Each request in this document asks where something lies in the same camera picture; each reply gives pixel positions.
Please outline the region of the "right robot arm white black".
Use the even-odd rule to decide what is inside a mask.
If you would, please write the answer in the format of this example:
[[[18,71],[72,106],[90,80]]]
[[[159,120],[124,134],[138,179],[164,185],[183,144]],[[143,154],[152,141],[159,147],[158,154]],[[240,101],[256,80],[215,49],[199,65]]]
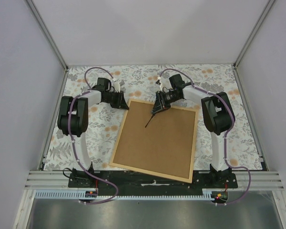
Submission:
[[[167,111],[171,104],[184,99],[201,105],[206,129],[211,134],[212,162],[210,171],[200,179],[204,185],[221,187],[232,175],[232,169],[227,164],[227,134],[233,128],[235,115],[225,92],[211,93],[195,86],[193,81],[186,83],[180,74],[169,78],[171,89],[163,90],[161,78],[156,84],[160,90],[155,93],[155,103],[151,114],[154,117]]]

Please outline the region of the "wooden picture frame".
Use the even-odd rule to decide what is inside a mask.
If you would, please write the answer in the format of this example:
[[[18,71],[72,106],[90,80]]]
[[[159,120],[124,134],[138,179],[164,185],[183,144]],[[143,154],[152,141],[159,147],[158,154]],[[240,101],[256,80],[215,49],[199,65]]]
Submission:
[[[197,109],[172,106],[149,125],[152,102],[129,100],[110,166],[189,183],[193,178]]]

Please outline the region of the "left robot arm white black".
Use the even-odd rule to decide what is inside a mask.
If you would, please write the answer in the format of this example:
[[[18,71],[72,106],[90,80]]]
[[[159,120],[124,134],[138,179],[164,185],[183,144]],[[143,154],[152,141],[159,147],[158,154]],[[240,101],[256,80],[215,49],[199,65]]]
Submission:
[[[59,108],[57,125],[64,135],[70,137],[74,160],[72,170],[82,171],[79,182],[85,187],[95,183],[85,134],[89,124],[89,108],[100,103],[109,104],[115,109],[129,110],[121,83],[106,78],[98,78],[96,85],[80,95],[63,96]]]

